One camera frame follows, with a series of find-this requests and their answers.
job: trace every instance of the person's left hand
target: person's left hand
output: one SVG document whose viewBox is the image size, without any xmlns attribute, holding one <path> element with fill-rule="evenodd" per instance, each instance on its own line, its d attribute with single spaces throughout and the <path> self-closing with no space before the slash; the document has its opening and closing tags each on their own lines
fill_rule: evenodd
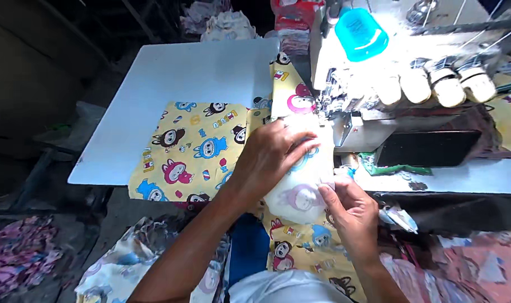
<svg viewBox="0 0 511 303">
<path fill-rule="evenodd" d="M 305 137 L 311 139 L 296 145 Z M 220 192 L 235 195 L 242 203 L 240 209 L 246 210 L 271 191 L 295 162 L 319 146 L 316 137 L 307 129 L 286 126 L 281 119 L 257 128 L 248 137 L 232 176 Z"/>
</svg>

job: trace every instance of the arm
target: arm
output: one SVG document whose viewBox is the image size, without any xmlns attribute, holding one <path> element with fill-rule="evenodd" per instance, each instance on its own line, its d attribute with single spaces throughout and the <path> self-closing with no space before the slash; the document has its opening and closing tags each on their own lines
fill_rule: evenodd
<svg viewBox="0 0 511 303">
<path fill-rule="evenodd" d="M 222 235 L 295 162 L 319 145 L 316 140 L 307 140 L 289 151 L 303 137 L 316 135 L 286 127 L 281 120 L 256 129 L 246 141 L 228 182 L 151 266 L 127 302 L 188 302 Z"/>
<path fill-rule="evenodd" d="M 366 293 L 369 303 L 409 301 L 379 259 L 377 222 L 379 207 L 348 177 L 335 181 L 336 190 L 322 184 L 319 192 L 333 215 L 338 235 Z"/>
</svg>

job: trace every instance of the hand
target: hand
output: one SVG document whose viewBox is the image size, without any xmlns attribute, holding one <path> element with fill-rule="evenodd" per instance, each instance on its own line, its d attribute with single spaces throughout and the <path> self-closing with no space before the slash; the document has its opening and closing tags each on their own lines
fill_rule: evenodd
<svg viewBox="0 0 511 303">
<path fill-rule="evenodd" d="M 297 145 L 305 137 L 312 139 Z M 281 119 L 257 128 L 248 137 L 232 176 L 220 192 L 236 195 L 243 203 L 240 209 L 245 211 L 271 191 L 295 162 L 319 146 L 313 140 L 316 137 L 307 129 L 286 126 Z"/>
<path fill-rule="evenodd" d="M 342 244 L 353 262 L 378 261 L 377 202 L 349 177 L 336 176 L 334 183 L 336 191 L 321 184 L 319 192 L 333 216 Z"/>
</svg>

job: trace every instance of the red package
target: red package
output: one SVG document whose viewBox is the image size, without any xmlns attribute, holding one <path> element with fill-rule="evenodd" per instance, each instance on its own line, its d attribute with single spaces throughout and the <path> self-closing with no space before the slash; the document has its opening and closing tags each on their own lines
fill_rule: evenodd
<svg viewBox="0 0 511 303">
<path fill-rule="evenodd" d="M 271 0 L 271 9 L 276 15 L 275 30 L 310 29 L 314 23 L 315 11 L 324 5 L 324 0 L 316 2 L 296 0 L 294 4 L 283 5 L 294 1 Z"/>
</svg>

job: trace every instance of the white shirt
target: white shirt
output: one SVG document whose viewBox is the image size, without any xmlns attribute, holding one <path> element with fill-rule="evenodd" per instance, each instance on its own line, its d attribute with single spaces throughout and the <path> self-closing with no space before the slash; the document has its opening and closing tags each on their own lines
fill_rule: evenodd
<svg viewBox="0 0 511 303">
<path fill-rule="evenodd" d="M 258 272 L 235 283 L 229 294 L 231 303 L 352 303 L 330 283 L 302 270 Z"/>
</svg>

